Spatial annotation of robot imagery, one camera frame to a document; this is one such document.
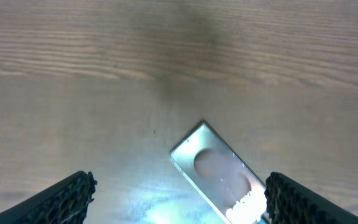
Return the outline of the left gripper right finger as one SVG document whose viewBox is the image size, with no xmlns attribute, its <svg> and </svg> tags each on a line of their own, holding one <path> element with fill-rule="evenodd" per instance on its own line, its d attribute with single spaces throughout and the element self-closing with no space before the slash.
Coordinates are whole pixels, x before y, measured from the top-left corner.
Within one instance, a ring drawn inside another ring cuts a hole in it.
<svg viewBox="0 0 358 224">
<path fill-rule="evenodd" d="M 266 179 L 268 222 L 272 224 L 358 224 L 358 216 L 279 172 Z"/>
</svg>

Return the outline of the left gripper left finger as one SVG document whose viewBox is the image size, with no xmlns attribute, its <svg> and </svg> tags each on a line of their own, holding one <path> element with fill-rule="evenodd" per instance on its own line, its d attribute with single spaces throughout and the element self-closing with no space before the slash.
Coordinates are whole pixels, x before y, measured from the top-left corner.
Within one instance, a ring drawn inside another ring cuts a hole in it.
<svg viewBox="0 0 358 224">
<path fill-rule="evenodd" d="M 78 171 L 0 213 L 0 224 L 83 224 L 97 181 Z"/>
</svg>

